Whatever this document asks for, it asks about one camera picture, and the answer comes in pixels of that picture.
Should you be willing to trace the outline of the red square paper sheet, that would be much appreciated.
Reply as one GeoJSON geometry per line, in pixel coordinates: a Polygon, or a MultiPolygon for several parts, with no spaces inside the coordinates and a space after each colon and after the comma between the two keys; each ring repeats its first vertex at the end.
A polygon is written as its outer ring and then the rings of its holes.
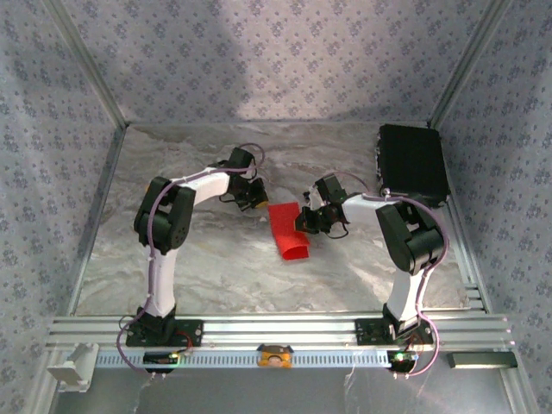
{"type": "Polygon", "coordinates": [[[298,202],[270,204],[268,215],[273,239],[282,259],[308,259],[309,240],[304,233],[295,230],[295,219],[299,215],[298,202]]]}

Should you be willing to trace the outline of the black hard case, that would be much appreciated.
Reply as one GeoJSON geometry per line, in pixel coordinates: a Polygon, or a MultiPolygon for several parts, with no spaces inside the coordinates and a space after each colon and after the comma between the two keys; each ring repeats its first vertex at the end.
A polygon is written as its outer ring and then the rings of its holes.
{"type": "Polygon", "coordinates": [[[443,206],[450,188],[442,140],[434,129],[384,124],[376,143],[379,188],[393,196],[420,195],[431,208],[443,206]]]}

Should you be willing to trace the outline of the orange cartoon figure sticker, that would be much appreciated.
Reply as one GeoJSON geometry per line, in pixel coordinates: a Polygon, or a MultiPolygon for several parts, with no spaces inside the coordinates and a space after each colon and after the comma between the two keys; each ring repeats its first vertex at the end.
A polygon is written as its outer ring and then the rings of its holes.
{"type": "Polygon", "coordinates": [[[257,362],[258,367],[292,367],[294,350],[291,346],[261,344],[257,351],[260,353],[260,359],[257,362]]]}

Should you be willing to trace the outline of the black right controller board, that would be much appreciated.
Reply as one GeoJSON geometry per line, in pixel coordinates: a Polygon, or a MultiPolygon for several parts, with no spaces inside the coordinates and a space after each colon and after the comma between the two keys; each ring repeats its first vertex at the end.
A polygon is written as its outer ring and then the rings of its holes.
{"type": "Polygon", "coordinates": [[[419,358],[418,353],[413,351],[388,351],[387,357],[390,363],[388,370],[401,374],[412,373],[419,358]]]}

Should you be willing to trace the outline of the black controller board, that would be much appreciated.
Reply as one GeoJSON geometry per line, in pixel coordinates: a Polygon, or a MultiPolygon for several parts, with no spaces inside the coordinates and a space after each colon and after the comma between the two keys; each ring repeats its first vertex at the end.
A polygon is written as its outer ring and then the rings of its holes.
{"type": "Polygon", "coordinates": [[[419,358],[418,353],[413,351],[388,351],[387,357],[390,363],[388,370],[401,374],[412,373],[419,358]]]}
{"type": "Polygon", "coordinates": [[[142,364],[148,373],[171,373],[179,364],[179,355],[169,352],[146,352],[142,364]]]}

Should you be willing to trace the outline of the black left controller board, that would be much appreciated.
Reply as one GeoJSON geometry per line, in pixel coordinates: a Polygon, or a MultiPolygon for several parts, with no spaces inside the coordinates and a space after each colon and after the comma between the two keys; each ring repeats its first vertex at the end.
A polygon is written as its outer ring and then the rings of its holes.
{"type": "Polygon", "coordinates": [[[169,352],[146,352],[142,364],[148,373],[171,373],[179,364],[179,355],[169,352]]]}

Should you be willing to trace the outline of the aluminium mounting rail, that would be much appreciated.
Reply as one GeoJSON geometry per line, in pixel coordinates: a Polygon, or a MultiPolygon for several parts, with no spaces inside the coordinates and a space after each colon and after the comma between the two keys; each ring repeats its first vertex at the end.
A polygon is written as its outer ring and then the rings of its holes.
{"type": "MultiPolygon", "coordinates": [[[[354,321],[370,314],[298,313],[203,316],[205,348],[255,348],[265,343],[300,349],[354,348],[354,321]]],[[[506,316],[476,311],[430,312],[445,350],[508,349],[516,342],[506,316]]],[[[80,342],[111,349],[119,332],[117,317],[58,317],[46,339],[48,348],[69,348],[80,342]]]]}

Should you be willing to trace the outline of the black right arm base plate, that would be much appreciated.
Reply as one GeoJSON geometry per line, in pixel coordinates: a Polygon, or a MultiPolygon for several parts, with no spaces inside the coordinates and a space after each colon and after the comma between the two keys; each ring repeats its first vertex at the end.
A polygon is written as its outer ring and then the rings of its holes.
{"type": "Polygon", "coordinates": [[[433,345],[434,337],[426,322],[397,330],[387,318],[358,318],[354,320],[354,332],[359,346],[399,346],[408,344],[433,345]]]}

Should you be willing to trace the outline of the aluminium side rail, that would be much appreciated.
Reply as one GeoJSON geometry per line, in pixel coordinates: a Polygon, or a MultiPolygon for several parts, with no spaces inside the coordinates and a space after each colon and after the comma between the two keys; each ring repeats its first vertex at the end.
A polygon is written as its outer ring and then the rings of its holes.
{"type": "Polygon", "coordinates": [[[89,210],[89,216],[85,222],[85,228],[81,242],[78,245],[77,258],[71,268],[71,284],[68,288],[70,294],[65,316],[74,316],[78,308],[78,301],[82,289],[86,266],[90,260],[91,252],[97,236],[97,231],[101,221],[101,215],[109,194],[112,179],[115,174],[116,165],[122,149],[122,144],[127,132],[128,126],[123,125],[117,128],[110,144],[106,161],[103,164],[101,174],[96,190],[93,194],[92,204],[89,210]]]}
{"type": "Polygon", "coordinates": [[[473,311],[482,311],[486,314],[492,313],[484,280],[472,246],[464,229],[461,211],[453,196],[450,196],[445,207],[445,219],[450,233],[450,240],[455,257],[460,268],[461,278],[467,297],[469,307],[473,311]]]}

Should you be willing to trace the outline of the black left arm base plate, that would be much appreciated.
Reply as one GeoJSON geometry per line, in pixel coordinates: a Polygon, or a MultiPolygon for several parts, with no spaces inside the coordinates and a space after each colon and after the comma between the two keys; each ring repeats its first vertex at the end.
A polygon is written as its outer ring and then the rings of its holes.
{"type": "Polygon", "coordinates": [[[127,347],[199,347],[202,343],[204,324],[202,320],[174,320],[160,329],[147,328],[134,323],[129,328],[125,344],[127,347]]]}

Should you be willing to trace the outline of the aluminium frame post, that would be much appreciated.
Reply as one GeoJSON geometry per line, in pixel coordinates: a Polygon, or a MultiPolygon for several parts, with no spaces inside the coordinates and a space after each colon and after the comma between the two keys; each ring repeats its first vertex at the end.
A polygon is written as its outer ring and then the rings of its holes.
{"type": "Polygon", "coordinates": [[[464,52],[451,72],[435,108],[426,124],[431,129],[439,129],[446,120],[461,91],[467,84],[476,64],[492,40],[499,24],[514,0],[489,0],[474,31],[469,38],[464,52]]]}
{"type": "Polygon", "coordinates": [[[72,21],[61,0],[41,0],[49,15],[72,52],[78,66],[117,129],[127,128],[126,120],[107,86],[91,52],[85,45],[78,28],[72,21]]]}

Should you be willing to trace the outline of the white plastic bracket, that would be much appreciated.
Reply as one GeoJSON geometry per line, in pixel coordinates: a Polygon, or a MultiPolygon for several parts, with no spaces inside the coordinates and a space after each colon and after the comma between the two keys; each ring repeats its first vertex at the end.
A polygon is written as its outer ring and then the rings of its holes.
{"type": "Polygon", "coordinates": [[[57,381],[59,392],[87,392],[99,353],[99,345],[85,342],[74,345],[61,362],[47,366],[47,371],[57,381]]]}

